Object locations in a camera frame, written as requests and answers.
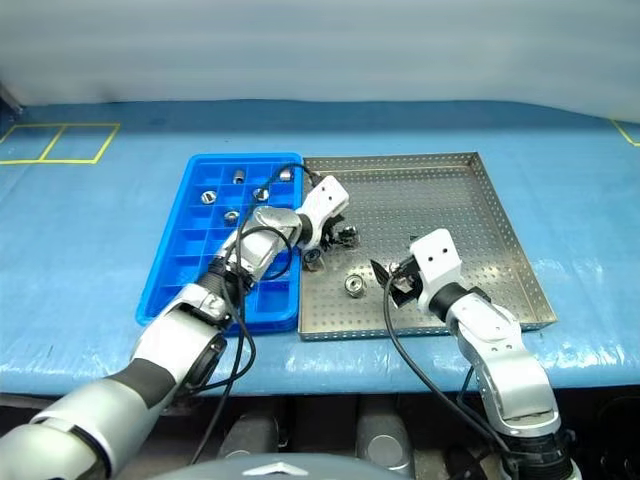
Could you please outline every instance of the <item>yellow tape line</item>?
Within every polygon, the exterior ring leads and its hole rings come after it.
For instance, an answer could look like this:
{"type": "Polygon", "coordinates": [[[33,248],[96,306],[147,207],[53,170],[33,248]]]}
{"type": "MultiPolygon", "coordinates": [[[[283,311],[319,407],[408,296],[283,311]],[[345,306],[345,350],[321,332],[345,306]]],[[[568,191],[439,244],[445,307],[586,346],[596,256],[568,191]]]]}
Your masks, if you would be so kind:
{"type": "Polygon", "coordinates": [[[631,135],[629,135],[627,133],[627,131],[622,128],[622,125],[620,125],[617,121],[615,121],[613,118],[611,119],[611,123],[613,123],[613,126],[616,127],[618,129],[618,131],[620,132],[620,134],[624,137],[624,139],[629,142],[631,145],[633,145],[634,147],[640,147],[640,142],[636,142],[633,138],[631,138],[631,135]]]}
{"type": "Polygon", "coordinates": [[[19,125],[13,125],[7,133],[0,138],[0,143],[4,142],[11,133],[18,128],[58,128],[58,131],[51,139],[49,144],[44,148],[38,158],[25,158],[25,159],[13,159],[13,160],[0,160],[0,165],[19,165],[25,163],[66,163],[66,164],[88,164],[95,165],[100,161],[102,155],[107,150],[107,147],[111,144],[114,137],[120,130],[119,123],[23,123],[19,125]],[[112,130],[109,136],[104,141],[98,152],[93,158],[56,158],[47,159],[47,155],[51,152],[53,147],[58,143],[60,137],[64,131],[69,127],[111,127],[112,130]]]}

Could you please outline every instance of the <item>blue mat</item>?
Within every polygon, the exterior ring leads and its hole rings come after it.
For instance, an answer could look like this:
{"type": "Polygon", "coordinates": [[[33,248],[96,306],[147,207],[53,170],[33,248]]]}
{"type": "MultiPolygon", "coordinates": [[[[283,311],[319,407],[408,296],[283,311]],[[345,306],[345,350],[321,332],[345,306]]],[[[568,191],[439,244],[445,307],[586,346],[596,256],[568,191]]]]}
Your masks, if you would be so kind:
{"type": "MultiPolygon", "coordinates": [[[[185,164],[233,151],[478,151],[559,319],[525,335],[553,385],[640,383],[640,149],[608,120],[491,102],[232,101],[38,107],[21,121],[121,127],[95,164],[0,165],[4,392],[63,394],[126,365],[185,164]]],[[[51,158],[93,158],[101,138],[70,130],[51,158]]],[[[20,158],[30,147],[11,148],[20,158]]],[[[404,342],[442,388],[460,387],[467,364],[452,338],[404,342]]],[[[291,332],[257,347],[236,393],[424,390],[386,339],[303,343],[291,332]]]]}

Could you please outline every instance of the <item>perforated metal tray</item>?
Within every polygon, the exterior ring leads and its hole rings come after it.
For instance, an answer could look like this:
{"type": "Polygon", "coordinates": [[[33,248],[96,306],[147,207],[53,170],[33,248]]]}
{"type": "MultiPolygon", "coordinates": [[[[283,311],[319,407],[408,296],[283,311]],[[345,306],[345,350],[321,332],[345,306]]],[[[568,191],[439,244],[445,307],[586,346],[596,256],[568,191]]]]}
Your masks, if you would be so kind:
{"type": "MultiPolygon", "coordinates": [[[[465,286],[478,285],[508,308],[523,329],[536,329],[556,317],[477,153],[393,157],[306,158],[313,170],[335,175],[351,197],[345,224],[358,227],[361,245],[335,248],[325,269],[303,271],[299,332],[308,340],[386,335],[382,288],[369,259],[383,265],[409,255],[409,245],[436,228],[451,231],[462,259],[465,286]],[[344,290],[347,275],[367,283],[364,297],[344,290]]],[[[434,316],[414,305],[392,310],[402,334],[446,333],[434,316]]]]}

